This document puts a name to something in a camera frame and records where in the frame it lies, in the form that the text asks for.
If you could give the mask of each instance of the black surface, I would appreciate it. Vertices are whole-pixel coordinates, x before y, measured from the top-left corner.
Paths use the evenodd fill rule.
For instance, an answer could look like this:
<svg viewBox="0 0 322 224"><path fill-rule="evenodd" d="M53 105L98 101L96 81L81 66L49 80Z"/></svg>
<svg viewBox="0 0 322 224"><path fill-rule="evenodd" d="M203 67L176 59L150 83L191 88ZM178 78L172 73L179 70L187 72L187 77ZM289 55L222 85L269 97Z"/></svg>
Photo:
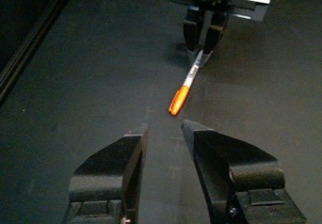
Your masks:
<svg viewBox="0 0 322 224"><path fill-rule="evenodd" d="M0 222L59 223L76 167L143 122L150 142L140 223L208 223L182 120L281 161L309 219L321 215L321 0L271 0L263 23L230 19L183 111L184 8L163 0L72 0L0 110Z"/></svg>

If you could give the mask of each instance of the gripper jaw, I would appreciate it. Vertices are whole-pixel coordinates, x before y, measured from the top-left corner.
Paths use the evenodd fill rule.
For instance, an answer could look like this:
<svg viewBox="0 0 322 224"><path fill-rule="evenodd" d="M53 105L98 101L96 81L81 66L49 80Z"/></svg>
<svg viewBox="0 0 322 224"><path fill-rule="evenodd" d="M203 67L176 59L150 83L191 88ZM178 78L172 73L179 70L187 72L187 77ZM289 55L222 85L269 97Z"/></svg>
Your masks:
<svg viewBox="0 0 322 224"><path fill-rule="evenodd" d="M138 223L146 144L147 128L142 126L80 165L71 180L63 223Z"/></svg>
<svg viewBox="0 0 322 224"><path fill-rule="evenodd" d="M306 223L285 189L278 160L198 122L183 122L211 224Z"/></svg>

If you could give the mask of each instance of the dark background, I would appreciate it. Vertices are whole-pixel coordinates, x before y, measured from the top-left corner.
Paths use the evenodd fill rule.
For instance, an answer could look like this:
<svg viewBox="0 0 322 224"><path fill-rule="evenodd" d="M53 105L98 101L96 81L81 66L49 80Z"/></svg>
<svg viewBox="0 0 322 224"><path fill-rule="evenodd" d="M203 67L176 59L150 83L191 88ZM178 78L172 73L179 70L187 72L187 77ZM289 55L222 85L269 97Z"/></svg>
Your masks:
<svg viewBox="0 0 322 224"><path fill-rule="evenodd" d="M321 0L271 0L262 23L231 18L174 118L184 7L71 0L0 109L0 222L60 223L75 169L147 123L139 221L208 223L180 129L191 119L279 159L293 200L319 223L321 10Z"/></svg>
<svg viewBox="0 0 322 224"><path fill-rule="evenodd" d="M52 0L0 0L0 72Z"/></svg>

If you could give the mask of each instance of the orange marker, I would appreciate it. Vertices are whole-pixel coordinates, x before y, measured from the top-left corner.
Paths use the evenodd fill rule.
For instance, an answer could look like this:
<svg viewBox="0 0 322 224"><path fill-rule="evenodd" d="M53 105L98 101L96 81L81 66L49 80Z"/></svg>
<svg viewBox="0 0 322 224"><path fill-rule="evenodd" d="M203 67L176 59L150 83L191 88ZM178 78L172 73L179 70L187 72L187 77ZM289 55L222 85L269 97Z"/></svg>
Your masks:
<svg viewBox="0 0 322 224"><path fill-rule="evenodd" d="M172 103L168 107L168 112L171 113L171 115L176 115L178 112L182 109L182 106L183 106L183 103L184 103L184 100L186 100L186 96L187 96L190 87L192 85L192 82L194 82L194 79L195 79L195 76L196 76L196 73L198 73L198 70L199 70L199 63L200 63L200 60L202 60L202 56L203 56L203 51L200 51L198 53L195 62L192 64L190 72L186 76L183 85L182 85L180 89L178 90L175 98L172 100Z"/></svg>

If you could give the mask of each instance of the screw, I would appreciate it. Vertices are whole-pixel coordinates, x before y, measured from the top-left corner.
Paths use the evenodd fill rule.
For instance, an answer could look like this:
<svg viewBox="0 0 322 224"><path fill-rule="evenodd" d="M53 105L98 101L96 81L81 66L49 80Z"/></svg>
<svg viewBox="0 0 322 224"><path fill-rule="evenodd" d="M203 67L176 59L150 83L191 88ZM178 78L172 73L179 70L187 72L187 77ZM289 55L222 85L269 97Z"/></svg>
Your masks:
<svg viewBox="0 0 322 224"><path fill-rule="evenodd" d="M238 209L234 206L230 206L228 213L230 213L231 217L235 218L238 215Z"/></svg>

